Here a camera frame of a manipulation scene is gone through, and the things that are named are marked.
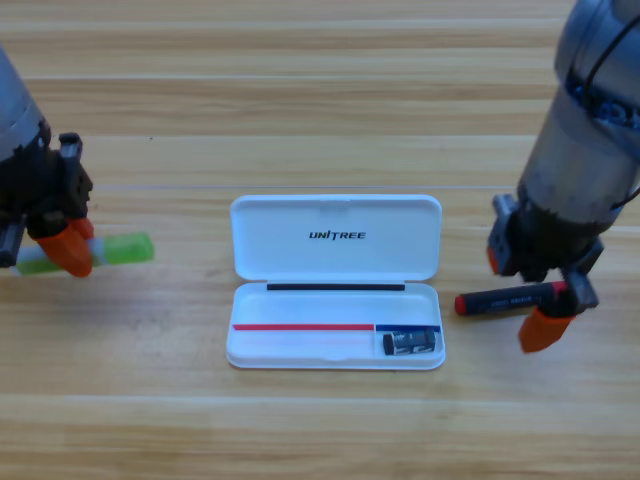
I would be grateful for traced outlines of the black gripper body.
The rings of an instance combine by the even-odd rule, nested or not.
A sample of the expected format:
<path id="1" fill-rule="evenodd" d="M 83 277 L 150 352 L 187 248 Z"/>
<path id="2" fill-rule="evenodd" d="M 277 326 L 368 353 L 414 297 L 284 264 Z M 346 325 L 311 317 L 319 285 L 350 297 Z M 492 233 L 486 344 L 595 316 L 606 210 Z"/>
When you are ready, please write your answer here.
<path id="1" fill-rule="evenodd" d="M 83 142 L 76 133 L 38 132 L 26 144 L 1 154 L 1 266 L 17 264 L 23 236 L 60 233 L 73 219 L 87 217 L 93 183 L 81 164 Z"/>
<path id="2" fill-rule="evenodd" d="M 492 204 L 496 219 L 488 247 L 499 256 L 499 276 L 541 283 L 549 271 L 558 270 L 565 288 L 538 304 L 550 316 L 576 316 L 598 306 L 588 278 L 604 251 L 596 225 L 566 222 L 510 194 L 496 195 Z"/>

